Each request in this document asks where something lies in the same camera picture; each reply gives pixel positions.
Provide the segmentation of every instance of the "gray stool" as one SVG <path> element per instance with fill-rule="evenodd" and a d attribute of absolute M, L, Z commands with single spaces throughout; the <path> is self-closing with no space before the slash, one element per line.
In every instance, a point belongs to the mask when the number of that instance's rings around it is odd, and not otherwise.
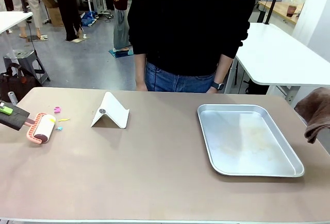
<path fill-rule="evenodd" d="M 34 77 L 41 83 L 43 84 L 46 80 L 51 81 L 50 77 L 48 76 L 44 66 L 42 65 L 40 59 L 35 55 L 35 52 L 33 50 L 30 51 L 20 51 L 20 50 L 15 50 L 14 51 L 16 58 L 10 58 L 10 56 L 7 54 L 4 56 L 4 62 L 6 68 L 9 67 L 9 64 L 15 62 L 17 60 L 19 64 L 25 68 L 27 71 L 32 73 Z M 35 69 L 33 67 L 33 62 L 37 61 L 38 63 L 38 69 Z"/>

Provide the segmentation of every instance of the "aluminum baking tray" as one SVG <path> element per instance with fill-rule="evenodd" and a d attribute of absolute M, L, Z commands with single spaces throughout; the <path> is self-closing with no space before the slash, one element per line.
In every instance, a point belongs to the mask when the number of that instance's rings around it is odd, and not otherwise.
<path fill-rule="evenodd" d="M 303 164 L 264 108 L 204 104 L 197 113 L 210 162 L 218 173 L 287 178 L 304 175 Z"/>

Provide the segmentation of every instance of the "brown cloth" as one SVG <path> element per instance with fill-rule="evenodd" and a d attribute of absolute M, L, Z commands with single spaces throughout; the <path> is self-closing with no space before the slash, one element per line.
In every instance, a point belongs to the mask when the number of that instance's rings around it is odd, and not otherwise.
<path fill-rule="evenodd" d="M 314 144 L 322 129 L 330 129 L 330 89 L 321 87 L 312 91 L 294 110 L 306 120 L 305 137 Z"/>

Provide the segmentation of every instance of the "black pants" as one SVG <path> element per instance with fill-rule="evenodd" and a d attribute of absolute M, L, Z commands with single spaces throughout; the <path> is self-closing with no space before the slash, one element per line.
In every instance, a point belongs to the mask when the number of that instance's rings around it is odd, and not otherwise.
<path fill-rule="evenodd" d="M 67 32 L 67 40 L 77 38 L 76 31 L 80 29 L 81 19 L 78 13 L 76 0 L 57 0 L 61 12 L 62 21 Z"/>

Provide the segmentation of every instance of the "beige table surface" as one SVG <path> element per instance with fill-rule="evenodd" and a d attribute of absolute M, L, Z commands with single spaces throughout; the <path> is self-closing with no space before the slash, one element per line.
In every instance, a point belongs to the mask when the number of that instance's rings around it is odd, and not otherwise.
<path fill-rule="evenodd" d="M 260 5 L 265 6 L 267 9 L 270 9 L 272 2 L 266 2 L 266 1 L 260 1 Z M 290 23 L 296 25 L 298 22 L 297 13 L 300 12 L 303 8 L 303 4 L 299 4 L 297 6 L 297 10 L 295 11 L 295 14 L 292 17 L 287 17 L 288 7 L 290 3 L 285 2 L 276 2 L 274 6 L 274 13 L 277 13 L 281 18 L 285 19 L 286 21 L 289 21 Z"/>
<path fill-rule="evenodd" d="M 330 220 L 330 156 L 271 96 L 115 91 L 127 128 L 91 128 L 105 90 L 35 88 L 19 104 L 71 118 L 49 143 L 0 126 L 1 219 L 300 222 Z M 268 110 L 305 165 L 302 178 L 225 177 L 209 162 L 196 110 L 202 104 Z"/>

